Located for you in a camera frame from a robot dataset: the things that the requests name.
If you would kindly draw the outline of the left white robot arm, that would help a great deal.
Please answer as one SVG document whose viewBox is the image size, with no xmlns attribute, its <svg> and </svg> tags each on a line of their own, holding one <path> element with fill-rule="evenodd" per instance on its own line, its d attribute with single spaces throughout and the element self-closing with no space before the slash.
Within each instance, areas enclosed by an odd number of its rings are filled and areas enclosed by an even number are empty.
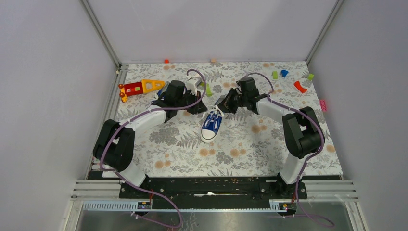
<svg viewBox="0 0 408 231">
<path fill-rule="evenodd" d="M 107 165 L 109 171 L 131 183 L 130 190 L 136 197 L 143 198 L 149 193 L 149 185 L 145 182 L 147 174 L 133 162 L 136 138 L 169 121 L 179 110 L 201 113 L 203 102 L 199 86 L 205 84 L 195 78 L 187 82 L 172 80 L 161 88 L 145 111 L 122 122 L 112 119 L 104 122 L 93 156 L 102 165 Z"/>
</svg>

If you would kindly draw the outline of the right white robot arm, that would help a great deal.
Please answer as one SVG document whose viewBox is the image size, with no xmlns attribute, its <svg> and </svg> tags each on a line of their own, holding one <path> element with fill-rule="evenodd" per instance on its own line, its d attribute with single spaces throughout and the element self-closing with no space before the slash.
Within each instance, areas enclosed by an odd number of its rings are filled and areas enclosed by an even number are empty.
<svg viewBox="0 0 408 231">
<path fill-rule="evenodd" d="M 244 77 L 237 84 L 216 105 L 224 113 L 236 113 L 243 107 L 282 124 L 289 155 L 278 174 L 281 182 L 277 183 L 276 192 L 288 198 L 295 192 L 294 183 L 301 179 L 307 160 L 319 154 L 325 143 L 315 111 L 311 107 L 291 108 L 271 99 L 269 94 L 259 93 L 252 77 Z"/>
</svg>

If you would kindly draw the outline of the blue sneaker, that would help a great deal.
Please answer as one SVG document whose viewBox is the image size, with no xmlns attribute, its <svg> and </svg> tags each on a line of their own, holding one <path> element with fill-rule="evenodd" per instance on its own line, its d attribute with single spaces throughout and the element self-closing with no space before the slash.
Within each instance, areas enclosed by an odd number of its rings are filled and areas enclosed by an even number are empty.
<svg viewBox="0 0 408 231">
<path fill-rule="evenodd" d="M 205 120 L 200 130 L 200 138 L 204 143 L 211 143 L 217 137 L 220 130 L 224 112 L 219 108 L 219 104 L 225 99 L 225 95 L 221 95 L 214 105 L 210 106 L 208 112 L 203 117 Z"/>
<path fill-rule="evenodd" d="M 162 93 L 166 91 L 169 83 L 170 82 L 166 81 L 165 84 L 163 85 L 163 87 L 161 87 L 161 89 L 156 93 L 156 99 L 159 99 L 160 96 L 162 95 Z"/>
</svg>

